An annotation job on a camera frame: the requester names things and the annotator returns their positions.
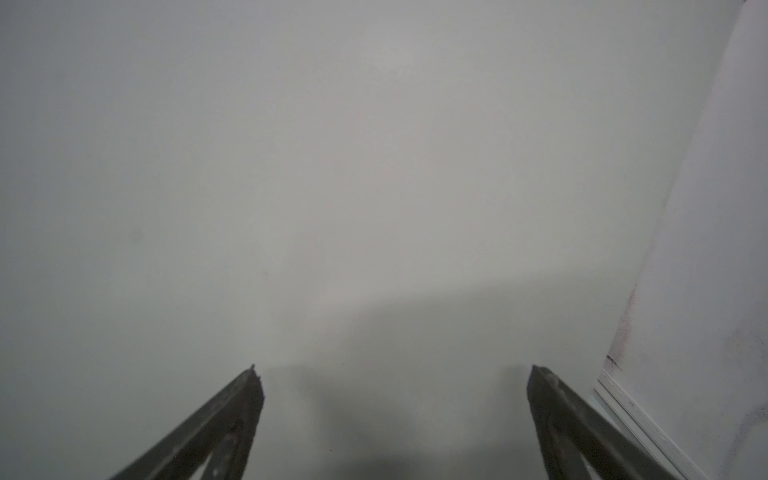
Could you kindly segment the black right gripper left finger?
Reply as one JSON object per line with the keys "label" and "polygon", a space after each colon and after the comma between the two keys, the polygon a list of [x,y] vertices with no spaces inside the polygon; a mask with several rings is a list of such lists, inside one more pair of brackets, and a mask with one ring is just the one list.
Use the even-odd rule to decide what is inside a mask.
{"label": "black right gripper left finger", "polygon": [[114,477],[177,480],[201,471],[203,479],[242,478],[264,401],[251,366]]}

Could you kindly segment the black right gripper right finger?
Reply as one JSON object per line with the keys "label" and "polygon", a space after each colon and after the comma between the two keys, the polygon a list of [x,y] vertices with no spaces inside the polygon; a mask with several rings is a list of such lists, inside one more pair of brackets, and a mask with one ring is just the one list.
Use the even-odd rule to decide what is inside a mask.
{"label": "black right gripper right finger", "polygon": [[549,478],[675,478],[550,369],[534,365],[526,392]]}

